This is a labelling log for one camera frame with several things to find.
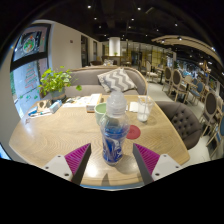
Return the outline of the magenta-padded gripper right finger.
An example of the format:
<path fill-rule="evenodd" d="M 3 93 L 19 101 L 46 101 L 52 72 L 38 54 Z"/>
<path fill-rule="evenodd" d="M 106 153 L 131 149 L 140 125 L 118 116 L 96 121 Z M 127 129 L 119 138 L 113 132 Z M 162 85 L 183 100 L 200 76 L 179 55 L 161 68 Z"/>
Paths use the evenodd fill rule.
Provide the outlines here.
<path fill-rule="evenodd" d="M 145 185 L 182 169 L 168 154 L 159 155 L 136 143 L 133 144 L 133 154 Z"/>

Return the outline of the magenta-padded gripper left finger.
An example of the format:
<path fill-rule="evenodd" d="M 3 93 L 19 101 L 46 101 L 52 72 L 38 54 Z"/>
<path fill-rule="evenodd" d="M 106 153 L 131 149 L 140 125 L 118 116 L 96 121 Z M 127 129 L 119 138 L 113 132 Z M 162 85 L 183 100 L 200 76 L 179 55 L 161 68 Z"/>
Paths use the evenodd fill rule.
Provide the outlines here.
<path fill-rule="evenodd" d="M 65 180 L 80 185 L 89 157 L 91 144 L 83 145 L 67 155 L 56 155 L 42 169 Z"/>

